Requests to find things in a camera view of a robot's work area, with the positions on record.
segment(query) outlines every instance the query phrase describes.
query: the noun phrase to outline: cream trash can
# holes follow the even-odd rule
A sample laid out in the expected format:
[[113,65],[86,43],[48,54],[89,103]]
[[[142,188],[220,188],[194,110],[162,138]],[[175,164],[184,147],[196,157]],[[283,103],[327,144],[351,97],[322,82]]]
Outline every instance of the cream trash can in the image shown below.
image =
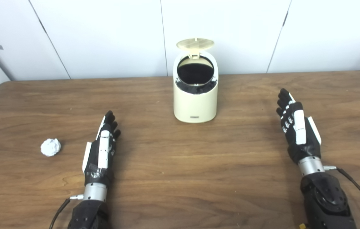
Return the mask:
[[204,51],[212,40],[186,39],[177,43],[184,50],[173,67],[174,115],[186,123],[202,123],[216,115],[218,66],[215,58]]

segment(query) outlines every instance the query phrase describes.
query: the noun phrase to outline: silver cylindrical connector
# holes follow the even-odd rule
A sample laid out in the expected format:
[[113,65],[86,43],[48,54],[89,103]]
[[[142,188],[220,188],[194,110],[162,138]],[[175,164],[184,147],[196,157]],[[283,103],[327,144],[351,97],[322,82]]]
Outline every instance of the silver cylindrical connector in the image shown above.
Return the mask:
[[325,171],[320,158],[316,156],[305,157],[299,161],[298,165],[303,176]]
[[106,201],[106,194],[108,189],[106,185],[101,183],[88,183],[85,186],[84,199],[83,200],[100,200]]

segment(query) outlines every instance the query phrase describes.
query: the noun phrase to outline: wood grain surface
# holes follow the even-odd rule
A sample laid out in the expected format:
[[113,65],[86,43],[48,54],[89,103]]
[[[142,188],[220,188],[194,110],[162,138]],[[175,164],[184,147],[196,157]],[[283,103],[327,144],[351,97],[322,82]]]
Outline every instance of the wood grain surface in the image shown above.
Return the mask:
[[[122,131],[107,200],[114,229],[298,228],[301,175],[275,112],[282,87],[313,116],[324,165],[360,184],[360,71],[222,75],[217,116],[201,124],[174,117],[172,86],[171,77],[1,84],[0,229],[47,228],[83,193],[85,145],[107,110]],[[41,154],[47,138],[61,141],[58,155]],[[331,173],[360,229],[360,192]]]

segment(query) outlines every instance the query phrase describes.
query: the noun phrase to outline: trash can lid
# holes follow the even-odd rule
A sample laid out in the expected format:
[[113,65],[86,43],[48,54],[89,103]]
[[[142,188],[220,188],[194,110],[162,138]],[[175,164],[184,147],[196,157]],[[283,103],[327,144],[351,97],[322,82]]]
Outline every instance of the trash can lid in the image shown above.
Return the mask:
[[214,46],[214,42],[204,38],[185,39],[177,43],[177,47],[190,52],[190,59],[199,59],[200,51],[207,50]]

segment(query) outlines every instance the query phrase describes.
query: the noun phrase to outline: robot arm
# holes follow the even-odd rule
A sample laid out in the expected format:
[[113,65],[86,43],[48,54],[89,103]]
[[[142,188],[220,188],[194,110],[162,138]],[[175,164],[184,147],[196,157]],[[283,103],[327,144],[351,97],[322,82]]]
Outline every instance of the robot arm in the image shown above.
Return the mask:
[[300,189],[311,229],[356,229],[348,199],[337,178],[325,172],[321,163],[321,137],[303,105],[282,89],[279,93],[280,124],[288,143],[290,158],[303,175]]
[[115,116],[108,111],[99,127],[95,141],[88,142],[82,171],[85,175],[83,201],[73,212],[68,229],[109,229],[109,211],[106,205],[107,190],[113,178],[112,159],[116,151]]

